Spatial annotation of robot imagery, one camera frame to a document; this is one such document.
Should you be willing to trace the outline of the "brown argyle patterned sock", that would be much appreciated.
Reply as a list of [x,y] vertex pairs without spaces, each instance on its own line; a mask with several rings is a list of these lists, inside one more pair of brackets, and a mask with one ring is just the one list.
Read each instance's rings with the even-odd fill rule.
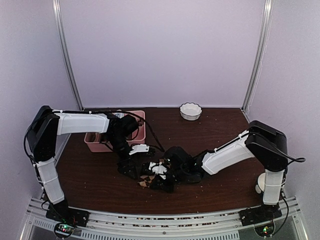
[[171,163],[168,159],[165,159],[165,158],[160,158],[158,162],[154,162],[154,163],[162,163],[168,168],[168,171],[166,173],[166,179],[162,179],[159,175],[155,175],[153,172],[149,170],[150,162],[145,162],[142,164],[138,184],[143,188],[163,190],[165,184],[167,184],[169,180],[167,173],[171,168]]

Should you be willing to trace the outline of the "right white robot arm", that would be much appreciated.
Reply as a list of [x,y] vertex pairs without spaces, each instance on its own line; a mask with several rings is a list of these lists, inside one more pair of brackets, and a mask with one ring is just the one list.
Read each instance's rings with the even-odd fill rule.
[[259,175],[262,181],[256,184],[262,203],[242,214],[256,214],[261,221],[281,216],[279,200],[288,168],[293,163],[304,163],[306,158],[291,156],[285,133],[258,120],[250,122],[246,130],[229,142],[197,155],[190,155],[178,146],[169,148],[160,164],[160,188],[171,193],[177,183],[199,183],[205,176],[214,176],[249,160],[256,160],[263,169]]

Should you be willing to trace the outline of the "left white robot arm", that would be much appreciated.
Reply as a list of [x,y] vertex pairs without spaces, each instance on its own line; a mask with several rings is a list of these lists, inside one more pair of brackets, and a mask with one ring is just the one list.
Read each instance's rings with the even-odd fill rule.
[[117,154],[118,171],[134,179],[137,171],[133,157],[152,154],[155,149],[145,143],[129,143],[129,135],[138,131],[140,122],[149,129],[152,128],[144,117],[130,111],[57,110],[48,105],[41,106],[25,131],[23,148],[34,168],[37,181],[46,194],[48,212],[61,222],[76,217],[69,207],[56,169],[56,144],[59,136],[98,134],[101,144],[107,145]]

